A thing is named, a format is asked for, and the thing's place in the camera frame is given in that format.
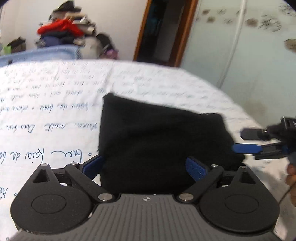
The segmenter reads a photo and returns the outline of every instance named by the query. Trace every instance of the mattress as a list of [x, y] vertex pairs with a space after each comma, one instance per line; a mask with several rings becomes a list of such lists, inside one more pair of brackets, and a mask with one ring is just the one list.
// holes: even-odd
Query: mattress
[[[102, 97], [109, 92], [197, 113], [220, 113], [238, 143], [243, 143], [242, 128], [260, 127], [222, 91], [178, 68], [111, 60], [23, 62], [0, 68], [0, 80], [2, 241], [17, 231], [9, 208], [38, 165], [63, 168], [98, 153]], [[277, 200], [288, 189], [287, 163], [285, 158], [246, 159]], [[291, 240], [294, 219], [295, 208], [287, 197], [275, 233]]]

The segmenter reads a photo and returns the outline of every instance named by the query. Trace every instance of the human hand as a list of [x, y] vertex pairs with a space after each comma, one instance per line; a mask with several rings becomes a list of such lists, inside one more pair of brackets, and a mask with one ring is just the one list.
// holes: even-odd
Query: human hand
[[292, 204], [296, 207], [296, 167], [293, 166], [293, 164], [289, 164], [287, 172], [288, 176], [286, 178], [286, 184], [288, 184], [289, 186], [293, 185], [290, 194]]

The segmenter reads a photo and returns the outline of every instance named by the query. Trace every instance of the white pipe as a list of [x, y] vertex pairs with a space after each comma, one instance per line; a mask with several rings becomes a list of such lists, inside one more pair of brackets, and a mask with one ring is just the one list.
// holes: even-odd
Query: white pipe
[[223, 70], [223, 72], [222, 72], [222, 74], [220, 76], [220, 79], [219, 79], [218, 83], [217, 83], [217, 87], [219, 89], [221, 89], [222, 85], [224, 84], [224, 81], [225, 81], [226, 75], [228, 73], [230, 64], [232, 62], [235, 50], [237, 48], [237, 43], [239, 41], [239, 37], [240, 37], [241, 31], [242, 31], [242, 25], [244, 23], [244, 14], [245, 14], [245, 11], [246, 11], [246, 8], [247, 8], [247, 2], [248, 2], [248, 0], [242, 0], [242, 2], [241, 2], [237, 28], [236, 28], [236, 31], [235, 31], [235, 35], [234, 35], [233, 43], [232, 43], [232, 46], [231, 46], [230, 54], [229, 54], [226, 66], [225, 66], [225, 68], [224, 68], [224, 70]]

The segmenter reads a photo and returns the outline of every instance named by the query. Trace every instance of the black fabric pouch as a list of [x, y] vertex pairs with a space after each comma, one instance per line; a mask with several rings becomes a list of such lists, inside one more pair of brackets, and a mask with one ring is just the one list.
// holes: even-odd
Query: black fabric pouch
[[194, 183], [185, 169], [189, 156], [206, 165], [237, 170], [244, 155], [219, 114], [145, 104], [104, 96], [99, 154], [105, 159], [102, 187], [111, 193], [177, 194]]

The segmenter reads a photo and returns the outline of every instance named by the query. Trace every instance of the doorway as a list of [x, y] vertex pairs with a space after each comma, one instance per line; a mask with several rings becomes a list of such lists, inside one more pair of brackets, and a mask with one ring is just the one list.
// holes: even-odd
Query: doorway
[[198, 0], [148, 0], [134, 61], [179, 67]]

